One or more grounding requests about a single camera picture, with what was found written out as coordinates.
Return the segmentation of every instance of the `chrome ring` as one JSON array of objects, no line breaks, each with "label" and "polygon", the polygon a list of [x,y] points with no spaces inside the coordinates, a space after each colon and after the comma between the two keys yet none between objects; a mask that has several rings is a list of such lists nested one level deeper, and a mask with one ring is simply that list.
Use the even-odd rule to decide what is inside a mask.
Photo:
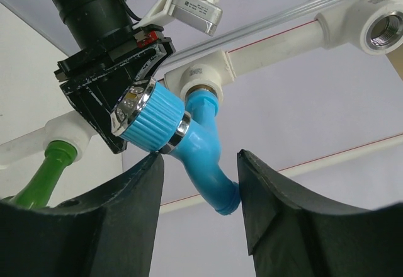
[{"label": "chrome ring", "polygon": [[112,134],[119,136],[145,108],[157,81],[154,78],[134,82],[112,111]]},{"label": "chrome ring", "polygon": [[176,146],[182,141],[182,139],[188,132],[190,122],[191,122],[191,115],[190,115],[190,113],[185,111],[183,114],[182,120],[179,123],[179,126],[177,127],[174,135],[171,137],[169,142],[163,148],[161,148],[159,150],[159,152],[162,154],[171,153],[171,151],[176,148]]}]

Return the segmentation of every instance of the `blue ribbed knob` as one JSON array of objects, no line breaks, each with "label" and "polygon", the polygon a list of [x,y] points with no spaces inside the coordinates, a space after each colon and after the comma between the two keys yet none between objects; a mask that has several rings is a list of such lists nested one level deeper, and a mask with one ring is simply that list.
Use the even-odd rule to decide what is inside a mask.
[{"label": "blue ribbed knob", "polygon": [[147,152],[158,151],[174,135],[183,114],[182,100],[156,82],[147,104],[120,137]]}]

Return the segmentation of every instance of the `white bracket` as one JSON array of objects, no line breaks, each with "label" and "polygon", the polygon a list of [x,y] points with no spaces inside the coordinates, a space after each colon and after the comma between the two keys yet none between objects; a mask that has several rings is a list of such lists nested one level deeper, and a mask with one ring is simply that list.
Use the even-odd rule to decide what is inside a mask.
[{"label": "white bracket", "polygon": [[207,35],[214,35],[221,20],[219,0],[158,0],[133,28],[149,24],[165,26],[177,19]]}]

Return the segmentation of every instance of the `chrome cap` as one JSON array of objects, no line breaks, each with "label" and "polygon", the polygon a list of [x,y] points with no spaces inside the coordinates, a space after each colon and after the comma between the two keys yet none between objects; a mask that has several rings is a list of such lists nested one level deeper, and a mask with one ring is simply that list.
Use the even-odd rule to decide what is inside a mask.
[{"label": "chrome cap", "polygon": [[156,86],[153,78],[134,82],[111,113],[112,134],[121,135],[144,109]]}]

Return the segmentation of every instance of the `threaded metal insert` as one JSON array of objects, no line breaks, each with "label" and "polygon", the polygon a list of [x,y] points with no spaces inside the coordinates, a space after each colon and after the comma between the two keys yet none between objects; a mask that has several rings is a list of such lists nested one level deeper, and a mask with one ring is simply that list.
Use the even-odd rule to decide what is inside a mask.
[{"label": "threaded metal insert", "polygon": [[385,50],[402,37],[403,13],[393,11],[375,20],[366,34],[366,43],[373,50]]}]

